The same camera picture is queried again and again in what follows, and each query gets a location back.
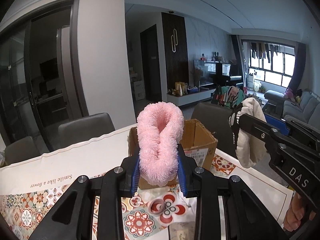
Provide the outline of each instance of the grey chair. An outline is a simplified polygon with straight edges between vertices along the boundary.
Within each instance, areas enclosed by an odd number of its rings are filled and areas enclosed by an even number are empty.
[[[94,114],[62,124],[58,128],[60,147],[100,137],[115,130],[111,117],[107,113]]]
[[[31,136],[27,136],[8,145],[4,149],[4,154],[6,165],[23,162],[40,156],[40,152]]]
[[[237,159],[228,118],[232,110],[211,103],[196,105],[191,118],[198,119],[218,139],[217,148]]]

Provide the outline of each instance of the box label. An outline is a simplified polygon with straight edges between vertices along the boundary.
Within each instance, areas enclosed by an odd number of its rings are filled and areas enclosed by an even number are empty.
[[[202,167],[204,159],[208,153],[208,148],[184,151],[184,153],[186,154],[186,156],[194,158],[198,167]]]

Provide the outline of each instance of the human hand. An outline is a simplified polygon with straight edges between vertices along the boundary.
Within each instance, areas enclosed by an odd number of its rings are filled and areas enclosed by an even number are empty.
[[[298,229],[298,227],[301,225],[301,219],[304,217],[304,215],[305,210],[302,206],[302,198],[298,193],[296,193],[291,200],[289,209],[284,217],[284,228],[290,232]],[[313,220],[315,215],[316,213],[312,211],[310,213],[309,219]]]

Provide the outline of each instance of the cardboard box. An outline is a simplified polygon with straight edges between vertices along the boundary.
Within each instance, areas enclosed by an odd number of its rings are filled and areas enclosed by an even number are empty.
[[[186,120],[184,122],[183,136],[180,141],[186,156],[193,157],[198,166],[210,170],[214,153],[216,151],[218,140],[196,119]],[[138,145],[137,128],[130,129],[129,137],[129,156],[134,154]],[[173,179],[168,182],[167,186],[175,185],[178,182]],[[159,187],[149,185],[148,182],[140,178],[139,188],[149,189]]]

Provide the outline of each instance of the curtain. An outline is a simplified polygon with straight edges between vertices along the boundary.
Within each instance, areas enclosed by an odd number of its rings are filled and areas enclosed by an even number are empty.
[[[295,55],[293,75],[288,85],[288,88],[290,88],[293,92],[295,92],[300,85],[305,66],[306,66],[306,45],[299,42],[296,55]]]

